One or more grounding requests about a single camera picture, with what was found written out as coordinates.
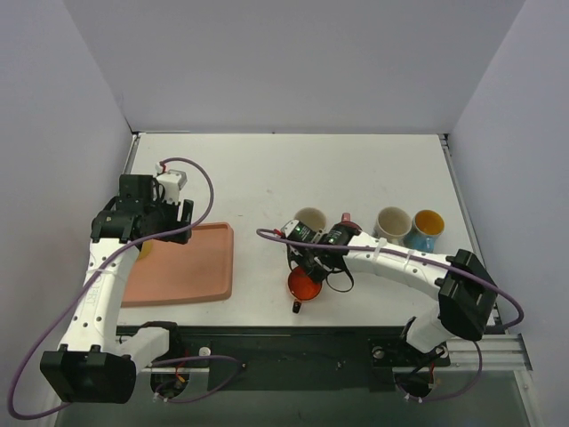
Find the orange mug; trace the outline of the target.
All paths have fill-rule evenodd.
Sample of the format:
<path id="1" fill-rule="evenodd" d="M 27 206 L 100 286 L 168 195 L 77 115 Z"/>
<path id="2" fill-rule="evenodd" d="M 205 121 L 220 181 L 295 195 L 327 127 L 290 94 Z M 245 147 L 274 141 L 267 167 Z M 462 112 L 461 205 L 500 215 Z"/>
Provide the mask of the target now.
<path id="1" fill-rule="evenodd" d="M 313 281 L 300 266 L 293 268 L 290 272 L 287 286 L 293 297 L 292 312 L 294 314 L 299 314 L 302 304 L 318 297 L 322 289 L 322 284 Z"/>

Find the beige patterned mug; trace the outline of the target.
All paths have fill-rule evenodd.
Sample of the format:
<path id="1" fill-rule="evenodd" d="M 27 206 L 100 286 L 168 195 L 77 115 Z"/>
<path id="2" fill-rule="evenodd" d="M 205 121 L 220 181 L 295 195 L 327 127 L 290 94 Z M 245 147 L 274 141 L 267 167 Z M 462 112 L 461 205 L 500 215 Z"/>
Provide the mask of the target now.
<path id="1" fill-rule="evenodd" d="M 412 219 L 406 211 L 388 206 L 378 213 L 373 226 L 373 236 L 385 238 L 390 244 L 401 246 L 411 229 Z"/>

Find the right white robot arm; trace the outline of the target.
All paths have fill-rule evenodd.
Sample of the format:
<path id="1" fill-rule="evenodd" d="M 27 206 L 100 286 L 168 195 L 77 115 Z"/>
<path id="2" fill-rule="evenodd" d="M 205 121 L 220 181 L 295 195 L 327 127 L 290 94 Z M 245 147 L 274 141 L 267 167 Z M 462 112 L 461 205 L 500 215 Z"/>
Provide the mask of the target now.
<path id="1" fill-rule="evenodd" d="M 335 270 L 387 278 L 425 294 L 437 306 L 407 322 L 397 341 L 398 356 L 408 364 L 424 359 L 453 337 L 477 342 L 492 314 L 496 293 L 485 287 L 490 276 L 478 258 L 422 253 L 377 238 L 351 222 L 338 222 L 324 233 L 299 220 L 280 230 L 297 262 L 315 282 Z"/>

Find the pink patterned mug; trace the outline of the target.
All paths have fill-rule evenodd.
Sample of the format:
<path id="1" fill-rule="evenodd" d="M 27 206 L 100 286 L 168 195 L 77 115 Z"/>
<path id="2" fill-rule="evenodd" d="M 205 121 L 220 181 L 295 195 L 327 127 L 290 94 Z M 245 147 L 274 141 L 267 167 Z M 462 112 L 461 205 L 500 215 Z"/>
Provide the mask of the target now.
<path id="1" fill-rule="evenodd" d="M 346 226 L 346 227 L 350 227 L 356 230 L 359 230 L 360 227 L 351 220 L 351 214 L 350 213 L 343 213 L 341 215 L 341 224 Z"/>

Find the blue patterned mug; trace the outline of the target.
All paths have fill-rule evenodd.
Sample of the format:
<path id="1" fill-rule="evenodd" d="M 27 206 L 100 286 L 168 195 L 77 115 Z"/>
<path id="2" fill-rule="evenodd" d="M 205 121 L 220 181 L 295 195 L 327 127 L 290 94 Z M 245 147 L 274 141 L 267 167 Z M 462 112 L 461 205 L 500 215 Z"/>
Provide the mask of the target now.
<path id="1" fill-rule="evenodd" d="M 425 253 L 434 253 L 437 239 L 445 231 L 443 217 L 433 210 L 421 210 L 412 218 L 412 228 L 404 237 L 404 246 Z"/>

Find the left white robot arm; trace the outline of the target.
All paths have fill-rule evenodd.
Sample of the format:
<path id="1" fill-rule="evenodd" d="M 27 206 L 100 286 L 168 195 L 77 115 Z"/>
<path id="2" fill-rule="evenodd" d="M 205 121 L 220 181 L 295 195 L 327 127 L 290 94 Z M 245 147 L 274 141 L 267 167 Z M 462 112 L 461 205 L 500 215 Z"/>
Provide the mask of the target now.
<path id="1" fill-rule="evenodd" d="M 124 404 L 137 374 L 152 362 L 170 367 L 186 351 L 176 323 L 149 321 L 119 344 L 116 326 L 126 283 L 139 257 L 140 238 L 185 244 L 191 236 L 194 203 L 181 200 L 187 181 L 181 171 L 157 177 L 123 174 L 118 194 L 92 221 L 92 262 L 85 294 L 78 302 L 59 348 L 43 353 L 40 370 L 66 403 Z"/>

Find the yellow cream mug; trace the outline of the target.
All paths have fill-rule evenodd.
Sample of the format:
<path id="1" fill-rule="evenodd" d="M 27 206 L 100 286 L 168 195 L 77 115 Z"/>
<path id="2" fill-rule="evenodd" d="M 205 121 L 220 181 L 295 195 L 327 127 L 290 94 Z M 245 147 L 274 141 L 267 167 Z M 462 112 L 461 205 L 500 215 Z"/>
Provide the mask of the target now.
<path id="1" fill-rule="evenodd" d="M 315 207 L 303 207 L 295 213 L 294 220 L 302 222 L 314 231 L 325 230 L 327 219 L 325 214 Z"/>

